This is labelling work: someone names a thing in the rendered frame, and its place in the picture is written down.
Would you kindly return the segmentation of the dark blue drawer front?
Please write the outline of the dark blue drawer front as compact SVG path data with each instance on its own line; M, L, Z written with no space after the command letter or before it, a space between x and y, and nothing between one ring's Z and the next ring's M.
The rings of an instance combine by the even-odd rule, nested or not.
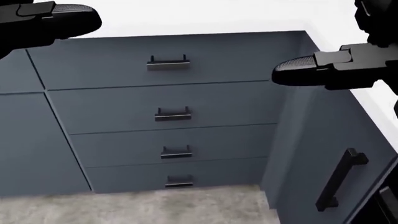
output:
M171 175L192 175L192 187L259 184L266 166L265 157L87 168L97 194L167 189Z
M84 167L132 166L267 156L276 124L79 134L70 139ZM192 157L161 159L163 147Z
M58 40L28 53L49 90L263 81L296 57L302 31ZM147 70L156 60L190 60L185 70Z
M278 122L286 89L271 82L211 83L50 91L69 134L142 131ZM156 122L162 111L192 118Z
M25 50L14 50L0 60L0 94L43 91Z

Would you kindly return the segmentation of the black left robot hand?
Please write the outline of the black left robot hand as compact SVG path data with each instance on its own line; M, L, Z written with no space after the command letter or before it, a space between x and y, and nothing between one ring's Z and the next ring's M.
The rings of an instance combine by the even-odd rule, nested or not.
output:
M49 46L101 26L98 12L86 5L0 0L0 59L13 50Z

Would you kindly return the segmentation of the dark blue cabinet door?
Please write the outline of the dark blue cabinet door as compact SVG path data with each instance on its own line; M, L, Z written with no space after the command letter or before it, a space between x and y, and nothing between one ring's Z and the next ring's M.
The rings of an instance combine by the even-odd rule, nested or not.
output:
M89 190L45 95L0 95L0 197Z
M335 194L338 207L319 212L318 197L345 150L369 159L354 166ZM261 188L280 224L349 224L398 160L398 153L348 90L290 89Z

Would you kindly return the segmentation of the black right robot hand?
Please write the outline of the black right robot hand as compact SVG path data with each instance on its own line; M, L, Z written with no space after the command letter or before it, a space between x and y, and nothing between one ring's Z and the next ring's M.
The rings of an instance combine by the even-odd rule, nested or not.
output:
M398 95L398 0L355 0L354 5L358 27L369 35L365 44L291 59L274 68L272 81L349 90L382 80Z

